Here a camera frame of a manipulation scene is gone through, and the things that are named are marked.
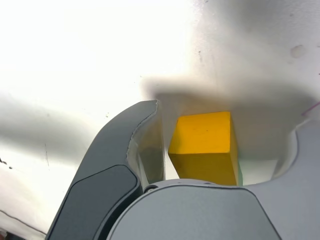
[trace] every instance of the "smudge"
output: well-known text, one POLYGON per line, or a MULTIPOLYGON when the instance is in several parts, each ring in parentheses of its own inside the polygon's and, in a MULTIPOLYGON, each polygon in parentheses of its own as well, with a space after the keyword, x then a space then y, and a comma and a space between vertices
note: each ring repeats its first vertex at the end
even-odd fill
POLYGON ((200 63, 202 63, 202 55, 201 55, 201 51, 198 51, 198 55, 199 55, 199 61, 200 61, 200 63))
POLYGON ((307 53, 307 49, 303 45, 298 45, 290 50, 291 57, 294 59, 301 58, 303 55, 307 53))
POLYGON ((0 158, 0 163, 7 165, 7 163, 5 161, 2 161, 0 158))

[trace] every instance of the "yellow block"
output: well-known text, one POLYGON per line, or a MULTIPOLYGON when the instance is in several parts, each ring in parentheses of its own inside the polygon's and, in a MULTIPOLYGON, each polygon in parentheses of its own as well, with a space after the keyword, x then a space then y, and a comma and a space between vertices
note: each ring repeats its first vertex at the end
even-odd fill
POLYGON ((230 112, 179 117, 168 150, 180 178, 238 185, 238 150, 230 112))

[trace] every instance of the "gray plastic housing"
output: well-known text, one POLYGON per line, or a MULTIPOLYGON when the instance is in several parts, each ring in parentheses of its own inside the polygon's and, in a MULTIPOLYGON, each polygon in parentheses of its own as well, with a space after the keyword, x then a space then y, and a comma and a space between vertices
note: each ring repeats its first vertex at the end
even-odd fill
POLYGON ((250 191, 194 180, 170 182, 133 202, 107 240, 280 239, 250 191))
MULTIPOLYGON (((157 101, 139 102, 101 129, 74 176, 46 236, 47 240, 100 240, 107 237, 122 211, 143 194, 141 175, 132 171, 127 152, 133 136, 139 136, 135 138, 139 144, 149 129, 153 131, 153 123, 161 125, 158 118, 155 119, 157 110, 157 101), (140 127, 142 123, 147 124, 148 128, 140 127)), ((154 141, 162 143, 161 134, 153 136, 160 138, 154 141)), ((138 161, 135 156, 141 160, 140 150, 144 149, 135 151, 131 162, 138 161)), ((158 174, 151 174, 156 176, 153 181, 161 181, 164 176, 160 157, 157 163, 158 174)))
MULTIPOLYGON (((175 187, 175 189, 177 190, 181 186, 193 186, 196 188, 207 187, 215 188, 216 190, 220 189, 221 191, 246 189, 246 194, 250 194, 251 197, 254 196, 257 202, 259 202, 270 223, 278 233, 279 238, 283 240, 319 239, 320 193, 318 189, 320 180, 320 121, 312 120, 304 125, 299 126, 296 130, 296 135, 298 141, 298 153, 296 159, 293 161, 292 166, 283 175, 268 182, 244 186, 241 188, 219 186, 214 183, 193 179, 174 179, 153 183, 146 188, 145 192, 152 194, 159 191, 159 194, 157 194, 158 199, 148 199, 149 197, 147 195, 143 195, 139 199, 137 199, 121 215, 117 223, 114 225, 112 231, 110 232, 108 239, 117 240, 118 237, 123 237, 119 230, 123 230, 123 227, 126 228, 127 223, 125 221, 124 223, 121 223, 121 221, 127 219, 127 214, 130 218, 130 215, 132 213, 134 213, 136 219, 149 219, 149 221, 146 222, 145 226, 143 227, 144 231, 152 231, 149 228, 162 228, 163 232, 168 233, 161 233, 162 236, 165 235, 165 239, 193 239, 188 238, 187 235, 184 235, 183 231, 188 232, 190 228, 194 229, 194 226, 197 226, 197 229, 201 230, 197 231, 197 239, 199 240, 215 238, 220 240, 263 239, 260 236, 258 237, 256 235, 251 236, 252 238, 248 238, 248 235, 238 235, 236 234, 237 231, 234 231, 234 235, 229 235, 228 229, 225 229, 224 225, 220 225, 220 223, 230 224, 230 222, 228 222, 229 220, 227 219, 230 217, 241 221, 241 217, 239 218, 241 214, 236 208, 232 208, 232 211, 229 211, 229 199, 225 198, 225 200, 223 200, 222 198, 218 197, 218 195, 216 195, 216 198, 211 198, 215 194, 217 194, 217 191, 212 192, 210 196, 206 195, 203 190, 199 191, 198 193, 194 191, 193 194, 189 195, 181 193, 170 193, 168 195, 167 193, 162 191, 162 189, 171 187, 175 187), (205 199, 202 199, 205 198, 205 196, 206 198, 209 198, 211 200, 209 202, 206 202, 205 199), (143 203, 143 206, 146 206, 145 208, 143 207, 143 211, 140 208, 140 206, 142 205, 139 204, 139 201, 143 203), (167 211, 167 209, 162 209, 166 208, 165 206, 162 206, 163 203, 166 203, 166 205, 168 205, 168 208, 170 209, 169 211, 167 211), (156 210, 149 210, 149 204, 153 205, 156 210), (204 204, 206 206, 206 210, 202 211, 201 214, 199 214, 198 211, 199 209, 201 210, 203 208, 204 204), (136 206, 138 205, 138 212, 141 213, 137 213, 135 210, 136 206), (211 218, 213 214, 212 209, 215 208, 219 208, 221 211, 215 211, 214 217, 211 218), (187 217, 184 215, 184 211, 189 211, 190 213, 192 212, 192 214, 187 217), (200 221, 201 223, 206 224, 208 220, 215 221, 215 219, 220 222, 214 222, 213 225, 208 225, 207 228, 202 228, 202 226, 198 225, 197 222, 200 221), (221 236, 218 230, 225 231, 225 235, 221 236)), ((237 194, 230 194, 230 197, 234 198, 235 200, 233 202, 233 205, 239 208, 243 208, 244 206, 242 201, 252 201, 253 199, 251 198, 251 200, 246 200, 245 198, 242 198, 237 194)), ((258 211, 250 208, 247 208, 246 210, 248 216, 251 216, 251 214, 253 214, 253 211, 258 211)), ((251 223, 250 226, 247 226, 246 231, 252 231, 253 228, 260 229, 265 227, 261 225, 261 221, 259 221, 257 218, 254 219, 256 219, 257 222, 251 222, 251 218, 242 218, 243 221, 248 221, 251 223)), ((243 225, 243 222, 237 221, 233 224, 245 227, 243 225)), ((148 232, 144 232, 143 234, 141 233, 141 235, 139 235, 140 233, 134 233, 133 231, 134 229, 130 227, 128 227, 128 229, 126 230, 126 232, 130 233, 131 236, 138 236, 138 238, 132 237, 131 239, 144 240, 144 237, 146 237, 147 239, 151 236, 148 232)))

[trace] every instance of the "white table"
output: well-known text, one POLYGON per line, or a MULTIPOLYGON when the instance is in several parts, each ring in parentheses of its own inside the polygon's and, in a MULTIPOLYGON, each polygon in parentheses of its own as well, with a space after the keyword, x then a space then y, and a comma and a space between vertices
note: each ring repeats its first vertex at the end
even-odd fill
POLYGON ((43 239, 20 221, 46 233, 97 132, 143 100, 162 100, 166 147, 179 115, 232 111, 244 183, 268 180, 319 98, 319 12, 314 0, 0 2, 0 228, 43 239))

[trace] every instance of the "wooden block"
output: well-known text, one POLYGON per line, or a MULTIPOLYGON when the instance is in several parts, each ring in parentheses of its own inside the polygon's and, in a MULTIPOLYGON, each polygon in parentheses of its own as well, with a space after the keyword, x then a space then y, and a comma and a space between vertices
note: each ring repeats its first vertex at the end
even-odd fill
POLYGON ((168 154, 180 178, 241 184, 230 112, 179 117, 168 154))

